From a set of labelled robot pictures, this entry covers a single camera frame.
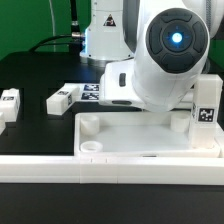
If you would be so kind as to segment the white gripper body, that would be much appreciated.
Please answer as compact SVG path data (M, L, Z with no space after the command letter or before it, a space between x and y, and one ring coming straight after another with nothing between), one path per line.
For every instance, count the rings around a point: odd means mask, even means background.
M99 103L108 106L142 107L132 86L133 61L108 63L100 78Z

